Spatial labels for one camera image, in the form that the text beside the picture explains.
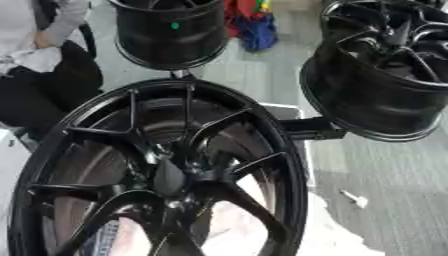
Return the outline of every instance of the red object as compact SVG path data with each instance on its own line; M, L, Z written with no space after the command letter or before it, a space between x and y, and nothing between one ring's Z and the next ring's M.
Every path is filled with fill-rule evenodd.
M238 30L232 24L232 21L237 16L244 16L247 19L256 17L255 6L256 0L224 0L225 17L227 29L230 37L237 37Z

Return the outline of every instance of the hand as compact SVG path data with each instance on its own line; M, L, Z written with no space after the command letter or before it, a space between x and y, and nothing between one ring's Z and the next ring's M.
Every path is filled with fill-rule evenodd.
M45 31L39 31L34 38L34 44L38 49L51 47L50 39Z

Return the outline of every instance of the green dot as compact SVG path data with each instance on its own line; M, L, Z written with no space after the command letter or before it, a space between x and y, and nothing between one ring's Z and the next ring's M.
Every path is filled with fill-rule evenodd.
M172 29L177 30L177 29L179 29L179 27L180 27L179 23L177 23L177 22L173 22L173 23L171 23L171 28L172 28Z

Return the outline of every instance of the white shirt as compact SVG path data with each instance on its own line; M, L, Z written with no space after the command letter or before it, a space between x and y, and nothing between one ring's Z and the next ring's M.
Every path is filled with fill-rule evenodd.
M31 0L0 0L0 75L24 66L51 72L61 61L57 47L36 49L36 19Z

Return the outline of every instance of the black pants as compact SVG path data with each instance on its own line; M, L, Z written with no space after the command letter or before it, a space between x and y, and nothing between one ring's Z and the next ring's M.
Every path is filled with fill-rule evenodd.
M62 46L62 62L51 73L24 67L0 78L0 121L44 136L66 114L99 94L102 75L98 66L73 42Z

